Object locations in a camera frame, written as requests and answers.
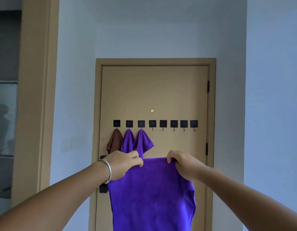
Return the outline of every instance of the silver bangle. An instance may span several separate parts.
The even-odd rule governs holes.
[[[105,163],[108,166],[108,168],[109,168],[110,177],[109,177],[109,179],[107,181],[104,182],[104,184],[108,184],[110,182],[110,180],[111,180],[111,177],[112,177],[112,171],[111,171],[110,164],[105,159],[100,159],[99,161]]]

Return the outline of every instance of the purple towel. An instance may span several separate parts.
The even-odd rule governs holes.
[[[124,153],[129,153],[133,151],[133,143],[135,141],[135,137],[130,129],[128,129],[125,133],[123,144],[121,147],[121,151]]]
[[[137,148],[139,157],[143,159],[143,154],[154,146],[144,130],[139,130],[137,137],[133,143],[133,147]]]
[[[190,231],[196,210],[192,182],[166,158],[144,159],[109,184],[113,231]]]

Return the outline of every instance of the finger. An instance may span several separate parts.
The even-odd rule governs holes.
[[[168,155],[167,155],[167,162],[171,163],[172,158],[176,159],[177,157],[177,152],[176,151],[169,151]]]
[[[131,164],[132,164],[131,167],[136,166],[136,165],[142,167],[143,166],[143,159],[140,158],[140,157],[134,158],[134,159],[132,159]]]
[[[127,153],[127,154],[130,156],[130,158],[139,157],[139,153],[137,151],[131,151],[131,152]]]

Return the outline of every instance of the doorway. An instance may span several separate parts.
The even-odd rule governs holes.
[[[118,128],[123,135],[129,128],[126,125],[127,120],[133,121],[131,130],[134,135],[140,129],[138,121],[141,120],[145,121],[143,130],[155,145],[144,154],[144,158],[165,157],[169,150],[174,149],[189,152],[212,167],[214,96],[211,94],[215,84],[215,61],[204,61],[205,59],[97,61],[93,137],[93,155],[96,155],[96,160],[107,154],[106,146],[115,128],[114,120],[120,120]],[[149,127],[149,121],[152,120],[156,122],[155,128]],[[197,126],[191,128],[195,120]],[[160,125],[165,121],[167,127],[162,128]],[[210,230],[212,192],[202,183],[193,183],[197,210],[192,230]],[[97,190],[95,196],[94,230],[112,231],[109,193],[100,193]]]

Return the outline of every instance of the beige door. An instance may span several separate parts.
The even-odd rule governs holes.
[[[100,113],[99,156],[107,155],[106,145],[114,130],[113,120],[120,120],[124,135],[126,120],[133,120],[136,136],[138,120],[154,147],[144,158],[165,157],[169,150],[189,152],[206,162],[208,66],[103,66]],[[157,120],[157,128],[149,128],[149,120]],[[168,127],[159,127],[167,120]],[[170,128],[170,120],[178,120],[178,128]],[[180,120],[188,120],[185,131]],[[198,128],[190,128],[190,120],[198,120]],[[197,210],[192,230],[204,230],[205,186],[194,182]],[[112,231],[109,193],[97,192],[96,230]]]

